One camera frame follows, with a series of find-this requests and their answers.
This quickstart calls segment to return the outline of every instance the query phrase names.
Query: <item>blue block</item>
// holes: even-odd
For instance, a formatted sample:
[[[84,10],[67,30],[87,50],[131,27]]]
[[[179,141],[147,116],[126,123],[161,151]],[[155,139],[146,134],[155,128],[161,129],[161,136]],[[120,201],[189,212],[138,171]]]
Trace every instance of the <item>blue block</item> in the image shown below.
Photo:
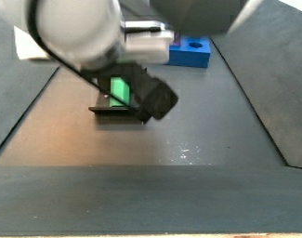
[[[210,59],[210,44],[207,37],[182,36],[181,45],[170,46],[167,65],[207,68]]]

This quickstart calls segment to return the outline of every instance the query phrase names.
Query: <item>black surface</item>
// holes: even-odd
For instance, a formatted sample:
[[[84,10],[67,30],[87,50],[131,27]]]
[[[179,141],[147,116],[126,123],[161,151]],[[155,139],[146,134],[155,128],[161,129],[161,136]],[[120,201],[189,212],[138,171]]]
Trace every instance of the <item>black surface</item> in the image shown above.
[[[55,70],[18,60],[12,26],[0,20],[0,145]]]
[[[302,232],[302,170],[0,168],[0,235]]]
[[[250,1],[238,27],[213,40],[287,163],[302,167],[302,12]]]

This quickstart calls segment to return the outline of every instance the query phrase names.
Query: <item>green object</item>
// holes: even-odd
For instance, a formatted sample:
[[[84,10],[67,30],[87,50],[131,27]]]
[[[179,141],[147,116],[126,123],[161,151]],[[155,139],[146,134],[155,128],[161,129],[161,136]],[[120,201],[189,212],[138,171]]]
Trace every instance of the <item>green object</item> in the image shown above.
[[[111,93],[130,104],[130,87],[122,78],[111,79]],[[110,107],[123,107],[123,104],[115,99],[110,99]]]

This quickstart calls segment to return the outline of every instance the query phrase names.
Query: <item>black cable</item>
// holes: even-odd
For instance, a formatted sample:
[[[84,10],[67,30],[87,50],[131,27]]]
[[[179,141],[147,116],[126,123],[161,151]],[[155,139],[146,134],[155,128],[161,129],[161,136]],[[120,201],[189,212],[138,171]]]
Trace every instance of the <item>black cable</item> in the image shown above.
[[[67,63],[46,45],[38,29],[38,11],[40,3],[42,0],[31,0],[27,9],[27,30],[34,41],[36,42],[42,50],[48,54],[48,56],[60,63],[60,65],[63,65],[76,76],[79,76],[91,86],[94,86],[99,90],[99,92],[108,95],[111,99],[118,101],[131,112],[134,112],[134,107],[131,107],[122,99],[119,99],[111,92],[108,92],[108,90],[95,84],[92,79],[83,75],[80,71],[78,71],[76,68],[70,63]]]

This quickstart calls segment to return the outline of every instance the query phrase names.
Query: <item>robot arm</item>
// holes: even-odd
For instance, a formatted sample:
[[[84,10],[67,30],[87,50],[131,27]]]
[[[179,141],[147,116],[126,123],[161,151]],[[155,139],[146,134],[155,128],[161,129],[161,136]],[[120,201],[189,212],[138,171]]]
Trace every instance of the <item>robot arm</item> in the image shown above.
[[[22,60],[43,58],[27,34],[30,0],[0,0],[0,17],[15,25],[15,43]],[[124,22],[116,0],[43,0],[39,5],[39,31],[52,51],[83,68],[96,69],[108,60],[163,63],[169,60],[173,32],[154,21]],[[150,28],[161,32],[124,33]]]
[[[177,15],[167,11],[167,2],[171,3]],[[211,28],[206,22],[202,25],[201,12],[193,15],[190,22],[183,20],[203,4],[207,8],[206,13],[210,8],[217,10],[215,2],[217,0],[151,0],[181,32],[187,32],[186,30],[195,26],[203,33],[209,33]],[[230,0],[218,0],[218,3],[229,2]],[[210,12],[211,19],[217,19],[222,13],[211,14]],[[100,93],[124,105],[145,122],[151,117],[161,120],[166,116],[177,104],[178,97],[169,85],[151,77],[138,64],[165,63],[169,60],[173,32],[166,30],[165,24],[155,21],[124,22],[118,0],[0,0],[0,16],[16,26],[16,46],[20,55],[22,52],[30,51],[31,46],[32,53],[38,51],[36,54],[42,56],[47,53],[95,86]],[[94,83],[94,78],[110,81],[114,76],[122,77],[131,86],[139,104],[138,110],[112,95],[108,88],[102,88],[99,83]]]

